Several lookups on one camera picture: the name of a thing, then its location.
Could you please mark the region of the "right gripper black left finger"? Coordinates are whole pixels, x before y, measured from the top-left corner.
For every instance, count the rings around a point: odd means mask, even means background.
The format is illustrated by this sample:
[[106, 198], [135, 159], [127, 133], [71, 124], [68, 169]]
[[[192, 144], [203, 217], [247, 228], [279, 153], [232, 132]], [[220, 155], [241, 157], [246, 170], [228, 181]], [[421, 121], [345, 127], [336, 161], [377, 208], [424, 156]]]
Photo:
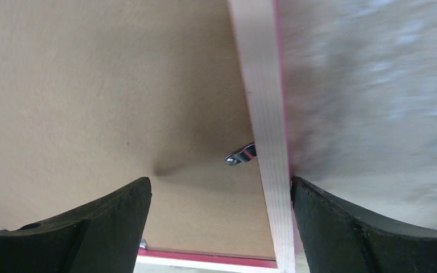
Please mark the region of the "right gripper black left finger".
[[133, 272], [151, 198], [142, 177], [57, 216], [0, 230], [0, 272]]

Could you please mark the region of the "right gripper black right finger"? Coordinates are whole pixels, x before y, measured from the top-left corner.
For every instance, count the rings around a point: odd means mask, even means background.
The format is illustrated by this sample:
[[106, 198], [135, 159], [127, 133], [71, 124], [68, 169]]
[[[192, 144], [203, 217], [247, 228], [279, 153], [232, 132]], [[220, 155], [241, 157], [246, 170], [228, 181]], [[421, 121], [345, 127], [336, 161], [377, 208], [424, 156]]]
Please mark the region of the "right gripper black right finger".
[[297, 176], [291, 201], [311, 272], [437, 272], [437, 230], [383, 216]]

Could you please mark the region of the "brown backing board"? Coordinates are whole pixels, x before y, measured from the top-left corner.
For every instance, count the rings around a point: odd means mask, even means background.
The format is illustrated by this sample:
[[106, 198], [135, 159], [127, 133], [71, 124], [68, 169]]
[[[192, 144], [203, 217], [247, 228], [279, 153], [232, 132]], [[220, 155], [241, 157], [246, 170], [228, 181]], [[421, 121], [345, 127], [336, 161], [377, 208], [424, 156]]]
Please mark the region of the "brown backing board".
[[156, 249], [273, 258], [226, 1], [0, 1], [0, 230], [152, 183]]

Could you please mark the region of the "pink picture frame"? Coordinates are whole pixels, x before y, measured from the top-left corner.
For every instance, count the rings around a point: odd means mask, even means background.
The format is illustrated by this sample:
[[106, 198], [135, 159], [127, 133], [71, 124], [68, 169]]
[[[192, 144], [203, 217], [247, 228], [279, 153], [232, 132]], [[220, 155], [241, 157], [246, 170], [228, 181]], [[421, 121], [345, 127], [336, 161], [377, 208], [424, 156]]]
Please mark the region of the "pink picture frame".
[[229, 1], [228, 6], [258, 150], [275, 259], [160, 251], [142, 246], [137, 263], [226, 272], [308, 272], [290, 194], [277, 1]]

